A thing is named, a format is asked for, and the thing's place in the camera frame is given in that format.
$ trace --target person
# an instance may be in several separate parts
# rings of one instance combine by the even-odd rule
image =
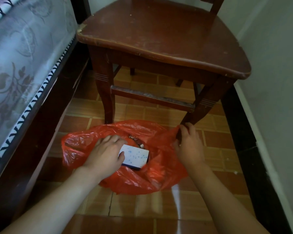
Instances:
[[[214,175],[204,162],[203,145],[195,127],[181,125],[182,142],[174,143],[176,154],[202,195],[219,233],[264,234],[268,231]],[[119,136],[98,140],[85,164],[54,192],[37,203],[1,234],[53,234],[61,233],[88,193],[101,180],[118,170],[125,159],[118,156],[126,143]]]

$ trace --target chair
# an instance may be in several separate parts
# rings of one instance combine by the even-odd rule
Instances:
[[[105,123],[112,123],[115,95],[187,111],[181,123],[202,119],[237,79],[251,73],[250,63],[217,13],[167,0],[118,0],[90,16],[77,31],[88,45]],[[113,70],[113,64],[119,67]],[[115,86],[120,66],[193,82],[193,104]]]

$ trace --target white baseboard edge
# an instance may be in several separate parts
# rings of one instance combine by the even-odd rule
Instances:
[[[263,140],[263,137],[262,137],[260,130],[257,126],[257,123],[255,121],[254,115],[250,109],[250,106],[248,105],[246,97],[245,97],[238,81],[234,84],[234,87],[237,91],[237,94],[238,94],[239,99],[241,101],[241,104],[242,104],[242,107],[243,107],[244,112],[246,114],[246,117],[248,119],[248,122],[250,123],[252,131],[254,133],[254,136],[256,139],[256,144],[257,144],[259,153],[262,157],[263,163],[266,167],[268,176],[270,177],[271,183],[272,183],[272,185],[273,185],[273,187],[279,197],[282,208],[283,208],[284,213],[286,215],[286,218],[289,222],[290,228],[293,232],[293,212],[290,207],[289,201],[284,193],[283,186],[280,182],[278,173],[276,172],[276,170],[274,168],[274,165],[273,165],[272,160],[269,156],[269,153],[268,153],[267,147],[265,145],[265,142]]]

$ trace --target wall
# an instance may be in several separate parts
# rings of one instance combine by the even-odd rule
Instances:
[[[92,12],[112,1],[89,0]],[[250,60],[252,75],[238,93],[293,230],[293,0],[225,0],[218,15]]]

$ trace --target hand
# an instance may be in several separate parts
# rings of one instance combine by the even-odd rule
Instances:
[[[96,175],[99,182],[116,172],[125,160],[124,152],[119,157],[121,147],[127,142],[118,135],[109,135],[97,141],[83,167],[87,168],[90,175]]]
[[[184,125],[180,125],[182,141],[179,145],[179,141],[176,140],[174,147],[179,160],[189,170],[204,163],[204,152],[202,142],[194,125],[189,122],[186,125],[189,127],[189,132]]]

